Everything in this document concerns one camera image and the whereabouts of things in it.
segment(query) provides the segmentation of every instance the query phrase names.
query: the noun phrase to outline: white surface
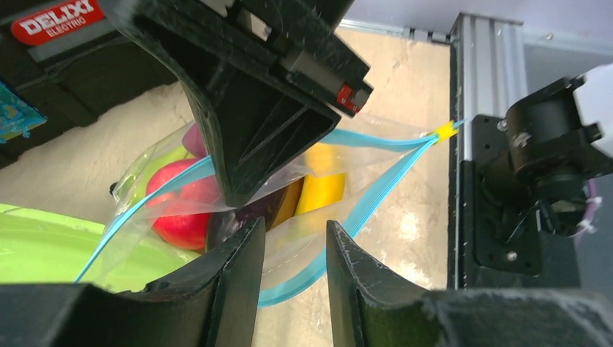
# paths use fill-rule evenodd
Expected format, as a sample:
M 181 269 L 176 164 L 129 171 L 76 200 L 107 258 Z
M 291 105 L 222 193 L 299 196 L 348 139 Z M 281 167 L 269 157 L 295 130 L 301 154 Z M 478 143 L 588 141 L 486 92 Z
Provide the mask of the white surface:
M 610 0 L 356 0 L 346 19 L 448 33 L 460 12 L 613 40 Z
M 584 126 L 598 123 L 603 132 L 592 145 L 613 158 L 613 64 L 588 71 L 586 83 L 575 90 L 575 102 Z

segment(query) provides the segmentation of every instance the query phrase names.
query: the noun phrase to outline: purple fruit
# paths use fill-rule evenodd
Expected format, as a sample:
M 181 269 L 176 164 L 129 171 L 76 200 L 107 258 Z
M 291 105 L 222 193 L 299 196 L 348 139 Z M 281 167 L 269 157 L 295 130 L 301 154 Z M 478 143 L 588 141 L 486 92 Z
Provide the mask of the purple fruit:
M 181 143 L 183 143 L 183 147 L 196 158 L 204 158 L 208 154 L 205 148 L 205 141 L 196 123 L 187 130 Z
M 207 251 L 219 246 L 232 234 L 236 233 L 251 219 L 264 217 L 266 231 L 270 230 L 283 199 L 287 187 L 254 201 L 251 204 L 236 210 L 213 213 L 207 225 Z

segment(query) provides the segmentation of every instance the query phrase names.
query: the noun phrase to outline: screw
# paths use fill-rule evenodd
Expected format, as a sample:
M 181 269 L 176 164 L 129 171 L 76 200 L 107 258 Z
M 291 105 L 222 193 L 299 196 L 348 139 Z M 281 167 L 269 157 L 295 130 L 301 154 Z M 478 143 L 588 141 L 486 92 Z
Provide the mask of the screw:
M 498 128 L 498 130 L 500 130 L 501 132 L 506 132 L 507 131 L 507 120 L 503 119 L 499 121 L 496 128 Z
M 514 262 L 514 261 L 516 261 L 516 260 L 517 260 L 517 253 L 515 253 L 514 251 L 508 252 L 508 253 L 507 253 L 507 259 L 508 259 L 510 262 Z

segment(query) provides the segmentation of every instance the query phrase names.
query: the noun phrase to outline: green plate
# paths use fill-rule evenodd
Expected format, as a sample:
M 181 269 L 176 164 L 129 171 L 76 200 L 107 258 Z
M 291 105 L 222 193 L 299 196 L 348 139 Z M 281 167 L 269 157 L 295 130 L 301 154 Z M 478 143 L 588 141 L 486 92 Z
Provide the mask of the green plate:
M 88 220 L 0 204 L 0 283 L 72 282 L 103 229 Z M 109 291 L 139 291 L 197 256 L 161 241 L 142 241 L 123 265 L 96 283 Z

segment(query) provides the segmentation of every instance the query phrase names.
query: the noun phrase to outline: beige floor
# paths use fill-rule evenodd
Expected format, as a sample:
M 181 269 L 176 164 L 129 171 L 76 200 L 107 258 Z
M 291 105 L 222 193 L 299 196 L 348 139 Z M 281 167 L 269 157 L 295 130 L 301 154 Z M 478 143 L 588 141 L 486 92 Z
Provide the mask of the beige floor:
M 367 79 L 375 91 L 364 111 L 423 129 L 446 122 L 448 47 L 339 33 L 372 65 Z M 155 88 L 0 170 L 0 202 L 104 223 L 113 212 L 108 185 L 144 149 L 191 118 L 179 85 Z M 446 281 L 447 159 L 446 144 L 433 147 L 357 239 L 392 269 L 427 288 L 442 288 Z M 255 346 L 331 344 L 325 278 L 296 298 L 258 312 Z

